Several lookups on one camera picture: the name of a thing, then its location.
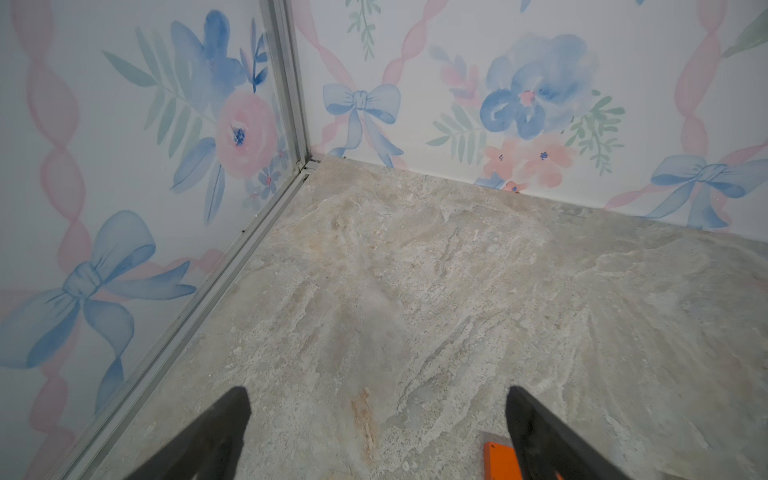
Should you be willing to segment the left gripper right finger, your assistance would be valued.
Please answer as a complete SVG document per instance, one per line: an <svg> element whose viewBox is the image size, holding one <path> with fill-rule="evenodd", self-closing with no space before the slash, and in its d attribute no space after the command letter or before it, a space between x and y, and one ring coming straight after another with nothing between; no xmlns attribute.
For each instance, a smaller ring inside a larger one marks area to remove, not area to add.
<svg viewBox="0 0 768 480"><path fill-rule="evenodd" d="M509 389L505 418L524 479L628 480L523 387Z"/></svg>

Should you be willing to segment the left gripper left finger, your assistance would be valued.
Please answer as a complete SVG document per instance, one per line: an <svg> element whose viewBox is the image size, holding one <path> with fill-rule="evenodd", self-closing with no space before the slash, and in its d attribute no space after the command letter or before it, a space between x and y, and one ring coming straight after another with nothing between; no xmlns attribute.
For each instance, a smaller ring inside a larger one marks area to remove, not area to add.
<svg viewBox="0 0 768 480"><path fill-rule="evenodd" d="M127 479L234 478L250 417L246 388L231 388Z"/></svg>

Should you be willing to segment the orange block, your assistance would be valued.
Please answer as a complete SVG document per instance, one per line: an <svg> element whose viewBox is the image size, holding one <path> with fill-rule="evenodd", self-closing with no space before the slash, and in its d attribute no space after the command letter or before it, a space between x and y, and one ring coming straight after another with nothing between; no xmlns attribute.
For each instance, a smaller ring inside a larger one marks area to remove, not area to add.
<svg viewBox="0 0 768 480"><path fill-rule="evenodd" d="M549 469L542 475L528 471L521 465L513 447L496 442L486 442L483 447L485 480L524 480L524 479L561 479L561 476Z"/></svg>

